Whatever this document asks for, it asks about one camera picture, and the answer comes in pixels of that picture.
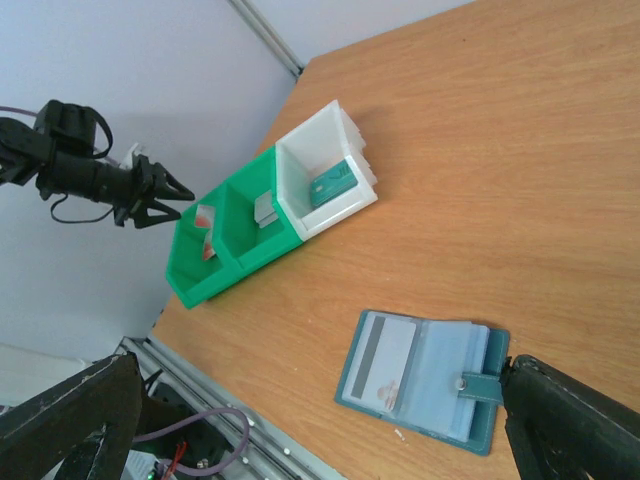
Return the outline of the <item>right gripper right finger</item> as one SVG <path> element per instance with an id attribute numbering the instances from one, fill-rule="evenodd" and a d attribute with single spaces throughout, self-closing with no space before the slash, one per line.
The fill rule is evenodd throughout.
<path id="1" fill-rule="evenodd" d="M 501 372 L 522 479 L 637 479 L 639 413 L 530 355 Z"/>

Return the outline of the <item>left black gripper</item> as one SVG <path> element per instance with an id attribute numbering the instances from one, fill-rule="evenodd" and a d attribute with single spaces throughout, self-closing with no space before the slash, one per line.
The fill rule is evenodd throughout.
<path id="1" fill-rule="evenodd" d="M 60 153 L 37 175 L 37 188 L 43 200 L 61 194 L 108 204 L 116 225 L 131 213 L 136 229 L 178 221 L 181 213 L 158 200 L 193 201 L 194 193 L 160 163 L 141 154 L 132 159 L 133 166 L 126 169 Z M 152 199 L 141 200 L 144 193 Z"/>

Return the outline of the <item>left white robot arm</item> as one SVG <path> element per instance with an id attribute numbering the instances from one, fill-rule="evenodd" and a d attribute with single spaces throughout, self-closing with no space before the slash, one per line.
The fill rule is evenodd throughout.
<path id="1" fill-rule="evenodd" d="M 44 200 L 70 196 L 111 207 L 114 223 L 131 220 L 144 229 L 177 221 L 169 201 L 193 201 L 194 193 L 164 166 L 132 150 L 123 164 L 110 163 L 113 133 L 95 109 L 57 100 L 34 115 L 33 126 L 1 119 L 1 183 L 31 179 Z"/>

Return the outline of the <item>teal card holder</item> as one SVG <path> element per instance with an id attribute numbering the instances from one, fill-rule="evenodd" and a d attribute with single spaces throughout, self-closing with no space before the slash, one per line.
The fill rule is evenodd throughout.
<path id="1" fill-rule="evenodd" d="M 417 324 L 395 407 L 387 414 L 346 401 L 342 395 L 369 311 L 404 317 Z M 486 456 L 492 444 L 497 409 L 503 403 L 499 377 L 509 341 L 508 331 L 471 321 L 431 320 L 364 310 L 334 400 L 397 427 Z"/>

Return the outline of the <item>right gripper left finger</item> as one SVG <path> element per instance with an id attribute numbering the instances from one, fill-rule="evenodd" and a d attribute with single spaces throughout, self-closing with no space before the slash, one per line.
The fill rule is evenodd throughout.
<path id="1" fill-rule="evenodd" d="M 136 356 L 106 357 L 1 416 L 1 477 L 118 479 L 141 410 Z"/>

